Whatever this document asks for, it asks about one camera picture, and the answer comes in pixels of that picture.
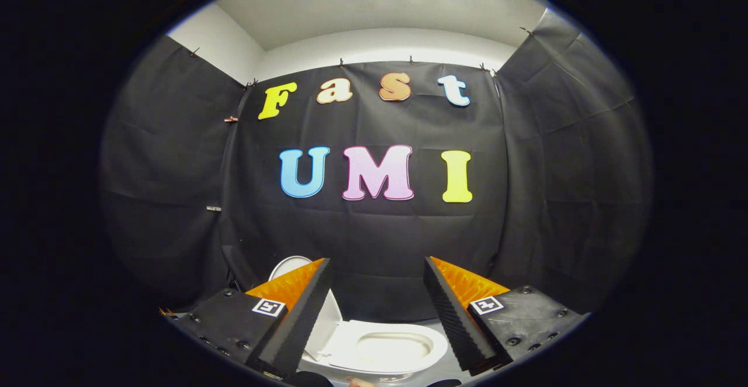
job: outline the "toilet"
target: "toilet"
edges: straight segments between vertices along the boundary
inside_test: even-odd
[[[312,262],[292,256],[276,265],[269,280]],[[350,375],[377,374],[399,378],[427,369],[444,356],[446,337],[415,324],[344,321],[332,291],[304,348],[302,360],[312,366],[345,371]]]

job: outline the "letter u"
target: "letter u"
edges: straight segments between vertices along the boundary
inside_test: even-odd
[[[312,147],[309,156],[312,157],[312,179],[307,184],[299,184],[296,179],[299,170],[299,149],[283,150],[280,153],[280,187],[291,197],[306,198],[320,192],[325,184],[325,156],[330,152],[329,147]]]

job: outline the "letter m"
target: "letter m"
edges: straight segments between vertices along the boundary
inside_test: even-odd
[[[348,168],[348,189],[342,193],[345,200],[361,200],[366,193],[361,189],[361,180],[366,184],[372,198],[377,198],[387,180],[385,198],[387,200],[408,200],[413,198],[413,190],[408,181],[408,157],[413,153],[410,146],[391,146],[382,163],[374,163],[366,147],[348,147],[342,153],[350,162]]]

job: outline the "white ceiling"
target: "white ceiling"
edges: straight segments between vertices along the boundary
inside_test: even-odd
[[[449,30],[519,46],[545,0],[218,0],[270,50],[307,38],[373,27]]]

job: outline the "black curtain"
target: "black curtain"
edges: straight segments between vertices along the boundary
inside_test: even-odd
[[[385,102],[379,81],[411,79]],[[465,83],[467,107],[438,78]],[[351,99],[322,105],[320,85],[350,81]],[[294,82],[278,116],[259,120],[265,91]],[[237,123],[225,123],[233,115]],[[347,147],[381,163],[412,147],[414,197],[347,201]],[[283,150],[329,147],[309,198],[281,189]],[[444,150],[463,150],[469,203],[446,203]],[[102,145],[102,199],[115,247],[166,303],[189,307],[235,278],[267,280],[291,255],[329,257],[346,319],[436,317],[423,257],[500,284],[533,284],[575,312],[595,310],[627,268],[647,219],[651,165],[631,86],[579,29],[547,11],[495,77],[462,65],[374,62],[323,67],[243,88],[168,37],[123,87]],[[208,208],[222,208],[222,211]]]
[[[380,98],[380,80],[390,72],[408,75],[408,99]],[[466,107],[445,97],[438,79],[447,75],[465,83]],[[333,78],[348,79],[353,95],[321,105],[316,101],[320,86]],[[278,107],[278,116],[260,120],[265,91],[291,82],[297,89]],[[437,316],[423,286],[423,257],[489,274],[503,224],[507,150],[498,94],[487,70],[391,61],[296,72],[251,88],[232,131],[222,244],[236,257],[232,267],[254,276],[246,280],[267,280],[288,256],[331,257],[332,289],[344,318],[393,322]],[[414,197],[387,200],[385,182],[377,198],[367,192],[360,201],[345,200],[345,148],[366,147],[379,164],[398,144],[412,148],[408,181]],[[307,152],[318,146],[330,149],[323,187],[309,198],[286,195],[279,154],[302,151],[297,180],[305,184],[312,163]],[[470,153],[467,184],[473,199],[468,203],[442,199],[445,150]]]
[[[107,120],[101,199],[118,257],[179,310],[227,283],[214,232],[243,86],[168,36],[138,62]]]
[[[492,278],[592,312],[647,222],[652,163],[636,95],[593,41],[552,11],[496,81],[510,190]]]

